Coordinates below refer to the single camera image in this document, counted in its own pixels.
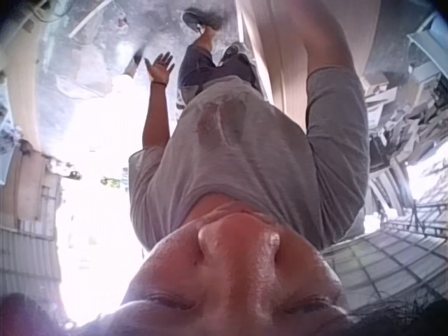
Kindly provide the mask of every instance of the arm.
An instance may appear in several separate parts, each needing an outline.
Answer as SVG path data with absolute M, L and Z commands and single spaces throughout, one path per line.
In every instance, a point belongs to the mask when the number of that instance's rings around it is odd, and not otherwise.
M 287 0 L 308 53 L 307 138 L 321 198 L 322 247 L 341 239 L 364 205 L 369 142 L 364 94 L 341 26 L 320 0 Z
M 308 54 L 308 74 L 325 67 L 354 69 L 340 24 L 321 0 L 287 0 Z
M 169 52 L 154 61 L 154 64 L 145 59 L 146 67 L 151 80 L 148 115 L 143 129 L 143 148 L 159 146 L 165 148 L 169 140 L 169 123 L 166 88 L 169 75 L 173 71 L 174 64 L 168 69 L 173 60 Z

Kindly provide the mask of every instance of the black hair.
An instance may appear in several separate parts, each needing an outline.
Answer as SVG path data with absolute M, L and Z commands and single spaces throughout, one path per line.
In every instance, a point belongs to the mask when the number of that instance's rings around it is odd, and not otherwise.
M 359 309 L 343 336 L 448 335 L 448 300 L 377 302 Z
M 14 335 L 4 320 L 11 317 L 11 312 L 34 327 L 32 334 L 23 336 L 102 336 L 103 333 L 99 319 L 82 328 L 64 331 L 35 301 L 22 294 L 12 294 L 0 301 L 1 336 Z M 348 328 L 337 335 L 333 332 L 331 336 L 447 336 L 448 300 L 423 304 L 417 301 L 376 302 L 355 311 L 353 318 L 355 321 Z

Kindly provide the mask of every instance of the wristband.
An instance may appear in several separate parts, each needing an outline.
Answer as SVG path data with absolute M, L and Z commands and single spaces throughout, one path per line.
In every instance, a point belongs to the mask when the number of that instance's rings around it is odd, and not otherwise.
M 162 82 L 151 82 L 151 84 L 158 84 L 158 85 L 163 85 L 163 86 L 167 87 L 167 84 L 162 83 Z

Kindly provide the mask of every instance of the nose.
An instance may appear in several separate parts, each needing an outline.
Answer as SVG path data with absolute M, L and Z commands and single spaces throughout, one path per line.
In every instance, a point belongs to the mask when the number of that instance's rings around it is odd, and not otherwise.
M 205 258 L 221 262 L 253 257 L 274 265 L 280 246 L 276 228 L 249 213 L 233 213 L 205 225 L 198 239 Z
M 280 234 L 275 227 L 234 213 L 202 227 L 198 239 L 205 272 L 216 284 L 215 302 L 235 313 L 257 309 L 254 314 L 268 317 L 277 290 Z

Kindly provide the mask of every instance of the metal roof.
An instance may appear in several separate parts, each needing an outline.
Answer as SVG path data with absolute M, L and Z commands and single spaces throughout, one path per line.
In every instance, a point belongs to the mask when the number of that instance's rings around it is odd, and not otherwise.
M 448 169 L 443 167 L 432 169 L 438 183 L 413 209 L 378 232 L 325 251 L 351 309 L 388 298 L 448 298 Z
M 0 296 L 22 293 L 48 312 L 59 309 L 61 270 L 55 241 L 0 229 Z

